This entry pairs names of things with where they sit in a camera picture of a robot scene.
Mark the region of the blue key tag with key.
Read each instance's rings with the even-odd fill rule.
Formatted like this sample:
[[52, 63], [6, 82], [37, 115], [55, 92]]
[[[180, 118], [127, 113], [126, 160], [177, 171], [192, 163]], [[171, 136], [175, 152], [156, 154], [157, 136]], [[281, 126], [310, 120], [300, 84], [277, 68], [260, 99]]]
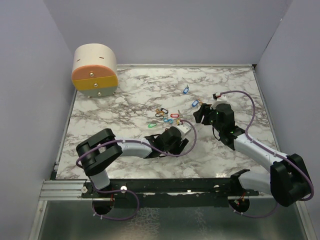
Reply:
[[199, 103], [200, 103], [199, 100], [195, 100], [195, 101], [192, 102], [191, 106], [192, 107], [196, 107]]

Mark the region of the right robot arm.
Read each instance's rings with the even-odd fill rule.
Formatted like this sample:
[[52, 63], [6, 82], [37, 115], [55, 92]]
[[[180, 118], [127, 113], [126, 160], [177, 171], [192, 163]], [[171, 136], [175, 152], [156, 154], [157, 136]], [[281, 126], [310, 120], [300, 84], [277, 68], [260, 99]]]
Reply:
[[240, 173], [229, 184], [234, 195], [255, 190], [272, 195], [278, 204], [288, 207], [314, 193], [303, 158], [295, 153], [278, 152], [254, 140], [236, 125], [230, 104], [220, 103], [213, 107], [204, 103], [193, 116], [196, 123], [212, 126], [213, 133], [218, 133], [218, 140], [225, 146], [246, 155], [268, 171], [268, 175], [247, 170]]

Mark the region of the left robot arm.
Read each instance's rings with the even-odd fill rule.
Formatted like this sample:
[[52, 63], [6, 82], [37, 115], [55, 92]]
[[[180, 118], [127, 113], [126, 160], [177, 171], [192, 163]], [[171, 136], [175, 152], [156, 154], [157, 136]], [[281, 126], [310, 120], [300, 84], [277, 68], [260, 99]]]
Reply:
[[92, 181], [94, 193], [103, 198], [111, 190], [106, 168], [117, 158], [180, 156], [189, 143], [186, 135], [190, 131], [190, 126], [182, 124], [172, 126], [161, 134], [134, 139], [116, 137], [110, 128], [106, 128], [77, 145], [77, 164]]

